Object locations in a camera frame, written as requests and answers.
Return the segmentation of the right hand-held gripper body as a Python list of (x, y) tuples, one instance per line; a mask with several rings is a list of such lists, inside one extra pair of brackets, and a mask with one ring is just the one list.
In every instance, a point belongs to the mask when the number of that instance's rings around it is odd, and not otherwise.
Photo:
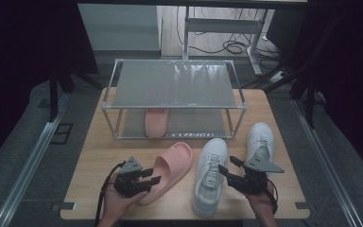
[(231, 174), (227, 180), (228, 186), (239, 192), (247, 194), (259, 194), (268, 188), (268, 173), (284, 173), (285, 171), (267, 159), (253, 156), (241, 166), (244, 175)]

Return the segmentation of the black metal stand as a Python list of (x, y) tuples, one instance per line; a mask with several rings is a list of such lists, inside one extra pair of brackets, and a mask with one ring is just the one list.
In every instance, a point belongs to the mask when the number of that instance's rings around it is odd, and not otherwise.
[(329, 20), (328, 25), (324, 27), (324, 30), (318, 38), (318, 42), (315, 44), (312, 52), (305, 58), (305, 62), (300, 68), (263, 88), (263, 91), (267, 94), (292, 80), (296, 80), (289, 92), (290, 97), (298, 99), (303, 93), (306, 93), (304, 120), (311, 129), (314, 128), (313, 110), (315, 105), (316, 63), (320, 59), (322, 51), (328, 44), (340, 21), (341, 17), (337, 15), (333, 16)]
[(49, 74), (49, 122), (53, 122), (54, 119), (59, 116), (58, 86), (60, 86), (66, 94), (71, 94), (76, 88), (75, 83), (71, 79), (72, 75), (75, 75), (79, 79), (84, 80), (98, 90), (102, 90), (104, 88), (103, 84), (88, 76), (86, 73), (82, 73), (80, 70), (77, 70), (76, 67), (73, 67), (69, 64), (65, 64), (63, 66), (53, 66)]

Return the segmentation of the pink slipper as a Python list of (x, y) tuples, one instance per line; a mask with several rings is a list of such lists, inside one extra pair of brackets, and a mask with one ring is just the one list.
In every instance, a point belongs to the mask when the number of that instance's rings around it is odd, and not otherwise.
[(167, 109), (147, 109), (145, 132), (147, 137), (159, 138), (167, 133)]
[(190, 170), (194, 161), (193, 151), (189, 145), (178, 142), (158, 155), (153, 165), (153, 177), (160, 176), (160, 182), (151, 187), (139, 205), (148, 205), (159, 199), (172, 186), (180, 181)]

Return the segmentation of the white power strip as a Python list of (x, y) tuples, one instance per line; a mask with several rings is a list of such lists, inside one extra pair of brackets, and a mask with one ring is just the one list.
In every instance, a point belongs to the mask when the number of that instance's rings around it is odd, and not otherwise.
[(280, 79), (283, 79), (285, 76), (286, 76), (285, 72), (279, 71), (274, 76), (272, 76), (269, 81), (274, 83), (274, 82), (279, 81)]

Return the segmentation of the metal two-tier shoe rack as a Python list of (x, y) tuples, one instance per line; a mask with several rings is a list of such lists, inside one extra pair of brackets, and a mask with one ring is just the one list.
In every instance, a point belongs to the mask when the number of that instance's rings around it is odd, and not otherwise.
[(232, 61), (117, 60), (101, 110), (115, 139), (233, 139), (247, 102)]

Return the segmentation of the dark computer case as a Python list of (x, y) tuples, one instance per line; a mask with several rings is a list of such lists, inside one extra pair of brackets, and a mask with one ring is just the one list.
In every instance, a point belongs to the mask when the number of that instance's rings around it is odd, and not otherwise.
[(267, 38), (282, 52), (284, 56), (293, 53), (303, 23), (303, 10), (274, 10)]

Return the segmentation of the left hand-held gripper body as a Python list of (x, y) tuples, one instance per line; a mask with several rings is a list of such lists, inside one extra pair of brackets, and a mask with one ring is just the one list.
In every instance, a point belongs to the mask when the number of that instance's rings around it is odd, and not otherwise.
[(129, 157), (121, 166), (113, 187), (120, 195), (131, 198), (140, 192), (147, 191), (147, 188), (140, 184), (140, 180), (146, 176), (140, 163), (134, 157)]

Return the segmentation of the aluminium floor rail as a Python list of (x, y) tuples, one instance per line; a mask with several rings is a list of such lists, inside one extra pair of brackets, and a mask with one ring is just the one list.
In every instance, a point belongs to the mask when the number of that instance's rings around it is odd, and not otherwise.
[(0, 209), (0, 227), (9, 227), (9, 224), (14, 217), (32, 178), (46, 152), (46, 149), (56, 131), (61, 119), (66, 111), (67, 105), (71, 100), (71, 95), (63, 93), (60, 96), (59, 110), (57, 115), (43, 128), (43, 131), (36, 142), (33, 150), (28, 156), (26, 163), (18, 175), (13, 187), (10, 189), (7, 198)]
[(303, 107), (297, 100), (292, 100), (291, 103), (295, 109), (297, 116), (300, 119), (303, 130), (308, 137), (311, 146), (316, 152), (316, 155), (320, 161), (320, 166), (332, 188), (333, 194), (337, 198), (337, 202), (339, 203), (347, 222), (351, 227), (363, 227), (363, 221), (358, 215), (357, 209), (354, 206), (354, 203), (349, 196), (349, 193), (347, 192), (346, 188), (343, 186), (340, 178), (338, 177), (336, 170), (334, 169), (318, 135), (306, 121)]

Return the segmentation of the white metal desk frame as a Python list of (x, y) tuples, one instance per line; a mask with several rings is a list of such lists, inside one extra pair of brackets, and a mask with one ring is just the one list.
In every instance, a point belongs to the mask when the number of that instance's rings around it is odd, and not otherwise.
[(185, 8), (184, 16), (184, 41), (182, 48), (182, 58), (184, 60), (187, 60), (189, 57), (189, 34), (192, 32), (248, 34), (253, 36), (246, 50), (253, 72), (257, 77), (263, 76), (259, 61), (255, 57), (255, 49), (261, 38), (261, 33), (268, 16), (267, 9), (262, 10), (262, 14), (258, 19), (196, 18), (190, 16), (189, 9), (189, 7)]

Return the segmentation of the dark curtain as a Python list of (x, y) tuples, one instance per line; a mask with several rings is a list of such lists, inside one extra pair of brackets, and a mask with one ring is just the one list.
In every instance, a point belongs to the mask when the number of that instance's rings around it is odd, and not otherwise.
[(0, 148), (36, 85), (97, 72), (78, 0), (0, 0)]
[(305, 34), (318, 39), (337, 23), (314, 65), (315, 86), (325, 111), (363, 158), (363, 0), (308, 0)]

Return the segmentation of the white cabinet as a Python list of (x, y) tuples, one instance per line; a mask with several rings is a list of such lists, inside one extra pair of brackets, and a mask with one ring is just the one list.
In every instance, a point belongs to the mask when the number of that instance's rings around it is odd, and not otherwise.
[(162, 12), (157, 6), (78, 4), (95, 51), (160, 51)]

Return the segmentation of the person's right hand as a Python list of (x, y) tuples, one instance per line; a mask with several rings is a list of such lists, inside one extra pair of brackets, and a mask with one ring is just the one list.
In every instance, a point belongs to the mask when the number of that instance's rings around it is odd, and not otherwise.
[(247, 200), (250, 203), (251, 209), (257, 217), (272, 217), (273, 208), (269, 196), (265, 192), (260, 194), (247, 194)]

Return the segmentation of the white sneaker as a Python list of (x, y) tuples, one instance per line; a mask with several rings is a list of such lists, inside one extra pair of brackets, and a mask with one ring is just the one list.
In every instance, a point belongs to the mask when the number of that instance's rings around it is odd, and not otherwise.
[(220, 200), (223, 176), (218, 166), (225, 166), (228, 148), (224, 140), (214, 138), (199, 154), (196, 167), (193, 209), (200, 216), (212, 216)]
[(272, 163), (274, 149), (274, 135), (270, 126), (264, 122), (254, 124), (247, 138), (248, 154), (246, 160), (248, 161), (253, 156), (259, 156)]

